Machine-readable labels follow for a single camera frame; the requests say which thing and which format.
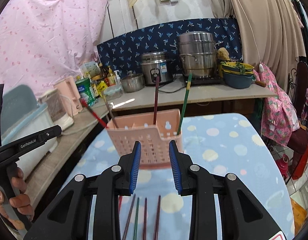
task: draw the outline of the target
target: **ironing board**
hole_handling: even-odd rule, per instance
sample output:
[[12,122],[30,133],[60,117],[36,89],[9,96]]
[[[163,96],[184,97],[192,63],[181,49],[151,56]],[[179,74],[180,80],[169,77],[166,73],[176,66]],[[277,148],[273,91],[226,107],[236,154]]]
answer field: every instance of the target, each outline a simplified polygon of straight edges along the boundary
[[[294,238],[294,218],[290,197],[283,178],[265,144],[250,122],[240,114],[188,117],[182,123],[183,150],[193,163],[210,173],[235,173],[267,209],[287,240]],[[106,130],[88,147],[71,172],[66,185],[76,174],[87,177],[102,173],[117,164],[119,155]],[[158,239],[188,240],[192,197],[180,197],[175,189],[171,169],[139,170],[134,192],[140,197],[137,239],[142,239],[144,200],[147,197],[147,239],[153,238],[158,195],[161,199]],[[123,197],[120,211],[121,234],[124,231],[132,197]],[[92,203],[89,239],[92,240],[96,198]],[[221,219],[216,196],[218,239],[222,239]],[[127,239],[132,239],[135,208]]]

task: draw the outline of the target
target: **white wall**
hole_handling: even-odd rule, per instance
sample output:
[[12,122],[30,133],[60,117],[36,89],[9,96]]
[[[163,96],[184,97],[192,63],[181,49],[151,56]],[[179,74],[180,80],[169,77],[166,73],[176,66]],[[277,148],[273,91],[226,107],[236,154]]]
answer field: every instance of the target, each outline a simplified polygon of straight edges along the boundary
[[[136,22],[127,0],[108,0],[114,37],[136,30]],[[134,5],[138,27],[194,18],[214,18],[210,0],[179,0],[170,4],[160,0],[137,0]],[[113,38],[109,15],[106,13],[101,42]]]

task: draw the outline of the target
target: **dish rack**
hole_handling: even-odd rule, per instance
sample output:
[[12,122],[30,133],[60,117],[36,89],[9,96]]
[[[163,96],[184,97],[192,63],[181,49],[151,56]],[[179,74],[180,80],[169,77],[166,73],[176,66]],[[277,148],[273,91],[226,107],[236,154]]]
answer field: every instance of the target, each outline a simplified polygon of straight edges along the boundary
[[153,125],[154,112],[115,117],[107,124],[107,132],[120,156],[131,153],[135,141],[142,146],[141,169],[170,167],[169,142],[175,140],[177,148],[183,152],[182,132],[177,134],[180,123],[180,110],[172,109],[157,112],[156,125]]

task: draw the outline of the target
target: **stainless steel pot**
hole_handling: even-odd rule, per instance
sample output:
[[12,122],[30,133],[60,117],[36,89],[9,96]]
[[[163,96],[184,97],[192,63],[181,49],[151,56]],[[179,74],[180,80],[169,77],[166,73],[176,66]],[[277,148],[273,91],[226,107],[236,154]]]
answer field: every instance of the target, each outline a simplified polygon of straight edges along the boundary
[[156,76],[160,76],[160,85],[173,81],[171,59],[167,52],[156,51],[142,55],[142,72],[146,86],[155,85]]
[[217,54],[215,53],[195,53],[181,54],[181,64],[183,74],[188,77],[192,73],[193,78],[211,78],[216,71]]
[[213,34],[188,32],[177,37],[178,52],[183,74],[193,78],[214,77],[217,66],[217,49]]
[[139,91],[144,87],[144,75],[133,74],[129,71],[128,75],[121,79],[121,86],[126,93]]

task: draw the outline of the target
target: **yellow bowl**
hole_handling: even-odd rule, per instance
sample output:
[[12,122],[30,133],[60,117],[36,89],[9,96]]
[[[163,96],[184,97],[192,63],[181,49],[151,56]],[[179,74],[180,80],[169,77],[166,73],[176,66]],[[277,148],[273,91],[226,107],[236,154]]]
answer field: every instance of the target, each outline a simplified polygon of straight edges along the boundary
[[[241,65],[243,65],[245,67],[246,70],[252,71],[254,69],[254,67],[250,64],[247,63],[240,63]],[[225,65],[227,67],[236,67],[236,62],[221,62],[221,65]]]
[[235,74],[235,75],[251,75],[251,74],[254,74],[253,71],[245,71],[244,74],[241,74],[238,71],[231,71],[231,70],[227,70],[227,69],[222,69],[222,71],[225,72],[225,73]]
[[[253,66],[247,63],[240,63],[240,64],[243,65],[246,69],[245,75],[253,74],[253,69],[254,69]],[[220,62],[220,64],[218,65],[218,75],[221,78],[223,77],[222,70],[226,70],[228,71],[227,73],[232,73],[232,74],[237,74],[240,72],[239,68],[236,67],[236,62],[225,62],[225,61]]]

